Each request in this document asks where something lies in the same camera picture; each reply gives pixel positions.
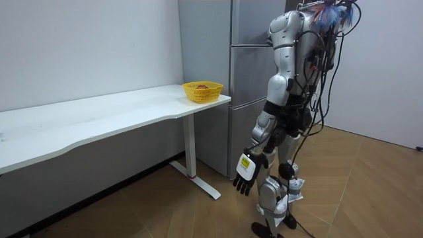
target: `table leg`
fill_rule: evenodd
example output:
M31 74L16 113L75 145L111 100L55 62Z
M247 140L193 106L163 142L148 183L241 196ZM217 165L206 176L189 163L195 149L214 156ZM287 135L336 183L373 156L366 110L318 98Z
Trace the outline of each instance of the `table leg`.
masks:
M171 165L178 169L181 173L187 176L192 182L197 184L200 188L206 191L212 198L217 200L221 194L204 182L202 179L197 177L196 171L196 144L194 137L194 115L190 114L184 118L184 138L185 138L185 158L186 168L180 163L172 161Z

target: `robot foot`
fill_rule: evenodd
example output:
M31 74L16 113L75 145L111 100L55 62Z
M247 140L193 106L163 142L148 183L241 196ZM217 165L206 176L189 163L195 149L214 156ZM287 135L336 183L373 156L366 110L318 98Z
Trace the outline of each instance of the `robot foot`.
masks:
M286 218L284 219L284 223L290 229L297 229L297 220L291 214L286 216Z
M269 227L262 225L258 222L251 224L251 230L259 238L284 238L282 235L278 234L278 237L274 237L272 232L270 232Z

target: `white wall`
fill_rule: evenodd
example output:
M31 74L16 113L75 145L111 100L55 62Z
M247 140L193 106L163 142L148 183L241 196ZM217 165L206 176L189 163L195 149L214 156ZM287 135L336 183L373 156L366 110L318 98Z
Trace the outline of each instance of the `white wall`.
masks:
M182 78L177 0L0 1L0 111ZM181 121L167 120L7 173L0 237L183 150Z
M177 0L0 1L0 111L182 82Z
M407 147L423 146L423 3L358 4L363 19L345 39L327 125Z

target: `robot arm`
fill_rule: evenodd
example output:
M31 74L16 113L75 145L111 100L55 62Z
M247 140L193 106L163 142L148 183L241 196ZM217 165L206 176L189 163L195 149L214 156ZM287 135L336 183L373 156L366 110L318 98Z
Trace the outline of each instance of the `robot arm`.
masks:
M299 13L294 11L274 19L270 25L269 32L274 44L274 61L278 72L268 82L267 102L264 110L257 119L256 126L252 130L251 140L253 146L247 148L243 156L241 156L237 168L239 174L234 180L234 186L237 187L237 190L240 190L241 194L245 193L247 196L254 185L254 181L259 176L261 166L268 169L269 164L273 162L274 156L267 158L266 154L263 154L263 151L272 139L271 137L275 128L279 128L278 131L281 135L286 135L281 127L284 123L282 122L283 118L280 112L283 111L288 101L289 92L294 84L295 37L301 29L300 22L298 21L299 18ZM249 168L249 166L245 166L247 164L253 165L254 170Z

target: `robot leg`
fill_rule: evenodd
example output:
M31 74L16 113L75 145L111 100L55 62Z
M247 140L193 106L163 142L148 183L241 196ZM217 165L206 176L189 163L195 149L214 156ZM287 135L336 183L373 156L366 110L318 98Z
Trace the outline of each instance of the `robot leg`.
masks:
M264 216L266 226L253 223L251 229L259 237L282 237L279 235L279 224L284 220L287 211L287 199L281 197L282 184L275 176L270 175L272 163L276 150L271 153L264 153L269 161L269 167L261 168L257 176L258 204L257 210Z
M297 164L292 165L293 154L295 153L298 145L300 136L293 138L291 136L286 136L284 142L278 147L279 155L279 180L282 183L282 196L287 195L288 191L288 181L289 181L289 208L287 210L286 218L284 223L290 229L297 228L297 222L295 218L291 215L292 213L292 203L291 200L300 200L303 198L301 194L301 187L304 184L304 180L297 179L299 174L299 167Z

